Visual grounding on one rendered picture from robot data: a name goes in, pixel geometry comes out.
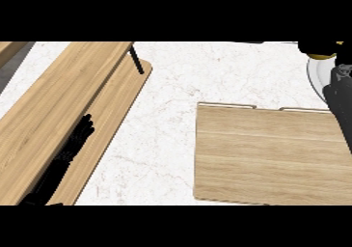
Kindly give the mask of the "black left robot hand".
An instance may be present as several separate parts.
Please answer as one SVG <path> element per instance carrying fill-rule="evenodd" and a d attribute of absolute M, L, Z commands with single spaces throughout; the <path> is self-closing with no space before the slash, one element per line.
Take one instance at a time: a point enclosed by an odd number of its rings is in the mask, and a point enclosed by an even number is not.
<path fill-rule="evenodd" d="M 77 155 L 89 136 L 95 132 L 92 115 L 88 114 L 82 117 L 79 124 L 76 125 L 71 134 L 67 138 L 67 142 L 55 156 L 55 161 L 61 163 L 70 163 Z"/>

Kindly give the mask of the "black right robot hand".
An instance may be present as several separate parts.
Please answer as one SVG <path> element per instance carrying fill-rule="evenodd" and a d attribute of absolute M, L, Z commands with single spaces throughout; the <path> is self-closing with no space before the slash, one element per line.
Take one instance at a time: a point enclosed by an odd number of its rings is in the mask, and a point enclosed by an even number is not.
<path fill-rule="evenodd" d="M 334 56 L 334 64 L 352 65 L 352 41 L 300 41 L 297 49 L 306 55 Z"/>

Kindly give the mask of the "yellow lemon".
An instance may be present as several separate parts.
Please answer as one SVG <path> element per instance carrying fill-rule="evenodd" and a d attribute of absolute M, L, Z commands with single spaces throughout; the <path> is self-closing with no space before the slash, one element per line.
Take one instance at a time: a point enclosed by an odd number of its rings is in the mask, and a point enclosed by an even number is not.
<path fill-rule="evenodd" d="M 336 53 L 333 55 L 320 55 L 320 54 L 306 54 L 306 55 L 314 60 L 329 60 L 336 56 Z"/>

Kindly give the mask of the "white plate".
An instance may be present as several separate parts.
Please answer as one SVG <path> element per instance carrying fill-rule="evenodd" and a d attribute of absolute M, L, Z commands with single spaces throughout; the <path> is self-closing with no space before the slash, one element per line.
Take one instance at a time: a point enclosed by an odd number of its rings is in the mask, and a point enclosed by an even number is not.
<path fill-rule="evenodd" d="M 308 59 L 306 75 L 314 91 L 323 101 L 326 96 L 323 93 L 324 87 L 331 83 L 331 69 L 334 68 L 334 58 L 327 60 Z"/>

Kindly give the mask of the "pale wooden tray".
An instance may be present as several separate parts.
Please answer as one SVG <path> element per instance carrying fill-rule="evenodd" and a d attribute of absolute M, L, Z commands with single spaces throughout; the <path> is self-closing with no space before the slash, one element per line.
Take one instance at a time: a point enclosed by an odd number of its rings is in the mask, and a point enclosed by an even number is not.
<path fill-rule="evenodd" d="M 197 105 L 194 197 L 352 205 L 352 155 L 327 110 Z"/>

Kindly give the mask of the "pale wooden two-tier shelf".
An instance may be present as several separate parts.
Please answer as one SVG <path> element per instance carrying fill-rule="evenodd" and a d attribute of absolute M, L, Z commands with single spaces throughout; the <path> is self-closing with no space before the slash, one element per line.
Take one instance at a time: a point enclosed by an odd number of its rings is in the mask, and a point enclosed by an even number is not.
<path fill-rule="evenodd" d="M 76 203 L 151 71 L 129 41 L 68 45 L 0 119 L 0 205 L 18 204 L 30 193 L 74 126 L 91 115 L 95 133 L 49 200 Z"/>

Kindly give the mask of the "pale wooden cabinet edge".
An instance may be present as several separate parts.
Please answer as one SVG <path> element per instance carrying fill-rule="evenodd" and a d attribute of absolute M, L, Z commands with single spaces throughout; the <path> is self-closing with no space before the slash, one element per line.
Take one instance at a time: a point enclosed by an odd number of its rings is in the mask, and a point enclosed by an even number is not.
<path fill-rule="evenodd" d="M 18 65 L 26 45 L 27 41 L 0 41 L 0 69 Z"/>

